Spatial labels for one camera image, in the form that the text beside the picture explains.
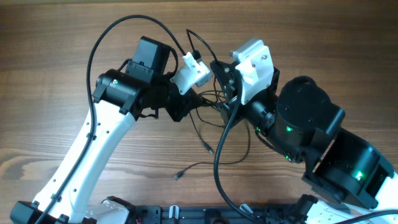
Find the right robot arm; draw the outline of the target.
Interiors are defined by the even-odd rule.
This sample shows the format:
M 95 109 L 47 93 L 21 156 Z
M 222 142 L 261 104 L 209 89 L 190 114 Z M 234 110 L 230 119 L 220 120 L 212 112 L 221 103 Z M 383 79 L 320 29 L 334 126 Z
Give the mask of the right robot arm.
M 243 98 L 235 63 L 212 62 L 226 93 L 227 127 L 248 120 L 258 138 L 293 163 L 304 163 L 303 181 L 333 203 L 345 203 L 374 223 L 397 222 L 397 173 L 369 142 L 343 129 L 345 111 L 307 76 L 277 91 L 279 71 L 251 99 Z

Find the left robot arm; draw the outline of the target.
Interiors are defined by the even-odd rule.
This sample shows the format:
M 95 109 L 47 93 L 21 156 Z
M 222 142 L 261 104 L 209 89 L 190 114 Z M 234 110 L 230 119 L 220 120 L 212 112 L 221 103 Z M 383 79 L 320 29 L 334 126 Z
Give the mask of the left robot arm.
M 135 206 L 108 197 L 97 206 L 88 202 L 116 146 L 142 117 L 142 110 L 165 108 L 180 121 L 200 106 L 193 85 L 209 74 L 198 51 L 183 56 L 184 66 L 172 73 L 164 68 L 173 48 L 142 37 L 132 60 L 101 74 L 86 122 L 60 167 L 33 201 L 19 201 L 14 223 L 138 223 Z

